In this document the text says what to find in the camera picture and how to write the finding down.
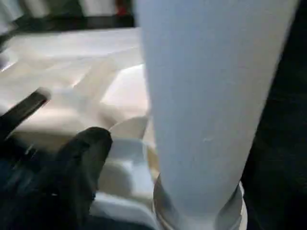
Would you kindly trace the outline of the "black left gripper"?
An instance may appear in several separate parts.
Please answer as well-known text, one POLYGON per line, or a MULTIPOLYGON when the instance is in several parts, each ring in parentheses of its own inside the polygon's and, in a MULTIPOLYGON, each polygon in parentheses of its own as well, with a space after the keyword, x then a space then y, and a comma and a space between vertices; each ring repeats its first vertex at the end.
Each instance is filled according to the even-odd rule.
POLYGON ((0 152, 6 153, 15 149, 47 153, 47 150, 38 146, 32 140, 26 140, 18 134, 14 134, 26 119, 43 107, 50 100, 50 94, 42 89, 37 89, 23 100, 18 102, 6 113, 0 116, 0 152))

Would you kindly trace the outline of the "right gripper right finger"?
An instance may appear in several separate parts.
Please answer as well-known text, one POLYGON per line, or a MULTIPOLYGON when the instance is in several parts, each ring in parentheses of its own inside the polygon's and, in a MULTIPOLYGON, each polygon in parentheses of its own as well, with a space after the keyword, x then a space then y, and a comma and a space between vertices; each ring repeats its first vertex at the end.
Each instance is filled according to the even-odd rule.
POLYGON ((241 178, 249 230, 307 228, 307 141, 254 139, 241 178))

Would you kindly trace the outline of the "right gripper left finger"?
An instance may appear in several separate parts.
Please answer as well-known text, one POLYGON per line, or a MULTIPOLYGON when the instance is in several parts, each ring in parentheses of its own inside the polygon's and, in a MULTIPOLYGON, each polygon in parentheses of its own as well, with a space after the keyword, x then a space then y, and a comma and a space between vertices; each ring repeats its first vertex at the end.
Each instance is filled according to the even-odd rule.
POLYGON ((37 230, 80 230, 98 190, 98 178, 113 140, 109 131, 90 127, 58 151, 44 184, 37 230))

